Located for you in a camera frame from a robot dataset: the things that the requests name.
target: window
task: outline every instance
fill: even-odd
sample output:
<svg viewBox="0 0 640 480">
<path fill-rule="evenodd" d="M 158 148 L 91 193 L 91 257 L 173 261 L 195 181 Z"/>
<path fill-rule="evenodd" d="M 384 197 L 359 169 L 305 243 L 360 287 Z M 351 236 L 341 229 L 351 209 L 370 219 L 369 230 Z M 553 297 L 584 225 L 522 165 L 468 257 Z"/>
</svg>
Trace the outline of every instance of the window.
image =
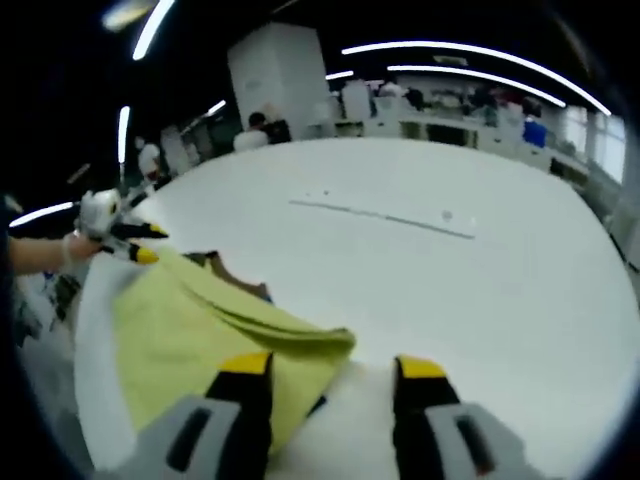
<svg viewBox="0 0 640 480">
<path fill-rule="evenodd" d="M 624 122 L 620 117 L 596 116 L 594 161 L 616 182 L 622 183 L 626 153 Z"/>
<path fill-rule="evenodd" d="M 587 109 L 567 107 L 562 117 L 562 131 L 565 140 L 573 143 L 577 152 L 585 153 L 587 148 Z"/>
</svg>

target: human arm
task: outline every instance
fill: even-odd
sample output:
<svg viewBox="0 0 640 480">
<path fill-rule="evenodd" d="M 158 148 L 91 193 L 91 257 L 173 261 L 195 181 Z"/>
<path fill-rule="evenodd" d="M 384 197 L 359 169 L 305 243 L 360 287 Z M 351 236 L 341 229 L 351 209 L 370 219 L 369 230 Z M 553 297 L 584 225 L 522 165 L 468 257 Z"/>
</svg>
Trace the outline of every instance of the human arm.
<svg viewBox="0 0 640 480">
<path fill-rule="evenodd" d="M 16 275 L 58 271 L 68 261 L 87 260 L 100 251 L 100 244 L 84 235 L 70 233 L 68 240 L 9 238 L 9 259 Z"/>
</svg>

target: laboratory room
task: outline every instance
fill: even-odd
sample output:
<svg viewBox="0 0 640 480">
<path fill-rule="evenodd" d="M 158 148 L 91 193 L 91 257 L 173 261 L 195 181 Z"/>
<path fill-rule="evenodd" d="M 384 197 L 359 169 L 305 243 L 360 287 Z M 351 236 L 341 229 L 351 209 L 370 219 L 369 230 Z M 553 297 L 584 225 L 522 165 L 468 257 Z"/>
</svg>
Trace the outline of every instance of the laboratory room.
<svg viewBox="0 0 640 480">
<path fill-rule="evenodd" d="M 640 77 L 596 4 L 25 5 L 6 461 L 635 478 Z"/>
</svg>

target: desk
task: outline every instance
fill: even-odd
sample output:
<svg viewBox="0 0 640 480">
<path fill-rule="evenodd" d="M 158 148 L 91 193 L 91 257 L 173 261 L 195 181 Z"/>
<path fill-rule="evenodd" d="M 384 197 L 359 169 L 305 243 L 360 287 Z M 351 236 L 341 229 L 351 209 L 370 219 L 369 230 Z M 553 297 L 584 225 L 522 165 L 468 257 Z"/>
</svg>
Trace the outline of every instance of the desk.
<svg viewBox="0 0 640 480">
<path fill-rule="evenodd" d="M 448 209 L 474 217 L 476 236 L 288 203 L 307 195 L 412 217 Z M 362 374 L 336 384 L 267 478 L 396 478 L 389 366 L 398 353 L 440 363 L 460 397 L 500 419 L 549 476 L 588 468 L 626 413 L 640 360 L 634 293 L 594 215 L 550 175 L 437 143 L 316 140 L 207 162 L 136 211 L 182 252 L 220 251 L 294 315 L 356 334 Z M 110 303 L 138 268 L 96 257 L 79 308 L 76 396 L 99 467 L 135 444 Z M 350 403 L 348 392 L 363 391 L 374 393 Z M 371 421 L 345 428 L 354 411 Z"/>
</svg>

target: fluorescent light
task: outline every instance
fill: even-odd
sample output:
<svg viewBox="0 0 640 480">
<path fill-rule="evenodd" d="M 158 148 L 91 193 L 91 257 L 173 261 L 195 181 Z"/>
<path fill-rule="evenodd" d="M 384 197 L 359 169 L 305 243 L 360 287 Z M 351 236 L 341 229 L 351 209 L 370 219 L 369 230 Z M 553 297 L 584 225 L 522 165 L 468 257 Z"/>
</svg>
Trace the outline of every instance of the fluorescent light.
<svg viewBox="0 0 640 480">
<path fill-rule="evenodd" d="M 226 104 L 227 104 L 227 102 L 225 102 L 224 100 L 220 100 L 213 107 L 211 107 L 209 110 L 207 110 L 207 113 L 205 113 L 204 116 L 205 117 L 210 117 L 211 115 L 216 113 L 218 110 L 220 110 L 222 107 L 224 107 Z"/>
<path fill-rule="evenodd" d="M 327 75 L 326 78 L 327 80 L 335 80 L 336 78 L 344 78 L 344 77 L 351 77 L 353 76 L 353 70 L 347 70 L 346 72 L 338 72 L 338 73 L 332 73 L 330 75 Z"/>
<path fill-rule="evenodd" d="M 345 48 L 342 50 L 343 55 L 350 55 L 352 53 L 360 53 L 360 52 L 369 52 L 371 50 L 385 50 L 388 48 L 411 48 L 411 47 L 427 47 L 427 48 L 448 48 L 450 50 L 462 50 L 464 52 L 472 52 L 479 53 L 482 55 L 489 55 L 491 57 L 501 58 L 503 60 L 507 60 L 509 62 L 517 63 L 518 65 L 522 65 L 523 67 L 527 67 L 531 70 L 535 70 L 538 73 L 546 75 L 549 78 L 554 79 L 555 81 L 561 83 L 565 87 L 573 90 L 575 93 L 580 95 L 582 98 L 591 103 L 594 107 L 600 110 L 607 116 L 611 115 L 611 110 L 605 107 L 602 103 L 584 91 L 582 88 L 577 86 L 575 83 L 567 80 L 561 75 L 558 75 L 555 72 L 552 72 L 548 68 L 543 67 L 542 65 L 538 65 L 537 63 L 531 62 L 529 60 L 525 60 L 524 58 L 516 57 L 515 55 L 511 55 L 509 53 L 500 52 L 498 50 L 493 50 L 491 48 L 484 47 L 476 47 L 475 45 L 465 45 L 463 43 L 452 43 L 452 42 L 431 42 L 431 41 L 410 41 L 410 42 L 386 42 L 386 43 L 372 43 L 370 45 L 362 45 L 360 47 L 352 47 Z"/>
<path fill-rule="evenodd" d="M 484 78 L 485 80 L 504 83 L 505 85 L 519 88 L 520 90 L 524 90 L 525 92 L 529 92 L 533 95 L 537 95 L 540 98 L 544 98 L 548 102 L 551 102 L 554 105 L 557 105 L 559 107 L 564 108 L 567 106 L 567 104 L 564 103 L 562 100 L 559 100 L 556 97 L 549 95 L 548 93 L 544 93 L 542 90 L 538 90 L 537 88 L 533 88 L 528 85 L 525 85 L 524 83 L 516 82 L 514 80 L 509 80 L 508 78 L 499 77 L 497 75 L 491 75 L 490 73 L 476 72 L 475 70 L 467 70 L 466 68 L 436 67 L 431 65 L 394 65 L 391 67 L 387 67 L 387 70 L 392 72 L 457 73 L 460 75 L 467 75 L 469 77 Z"/>
<path fill-rule="evenodd" d="M 13 222 L 9 224 L 9 227 L 17 227 L 19 225 L 24 225 L 25 223 L 28 223 L 31 220 L 35 220 L 36 218 L 44 217 L 45 215 L 60 212 L 62 210 L 68 210 L 71 207 L 73 207 L 73 202 L 65 202 L 65 203 L 61 203 L 60 205 L 53 205 L 52 207 L 41 208 L 40 210 L 36 210 L 35 212 L 27 213 L 22 217 L 16 218 Z"/>
<path fill-rule="evenodd" d="M 118 120 L 118 162 L 124 163 L 124 156 L 127 151 L 127 126 L 129 125 L 129 113 L 131 108 L 122 107 L 120 109 L 120 119 Z"/>
<path fill-rule="evenodd" d="M 138 43 L 136 44 L 136 48 L 133 51 L 133 59 L 140 60 L 147 54 L 147 50 L 149 50 L 149 45 L 151 45 L 151 40 L 153 40 L 162 19 L 167 14 L 171 5 L 173 5 L 175 0 L 160 0 L 156 8 L 153 9 L 151 15 L 149 15 L 149 19 L 142 29 L 142 33 L 140 34 L 140 38 L 138 39 Z"/>
</svg>

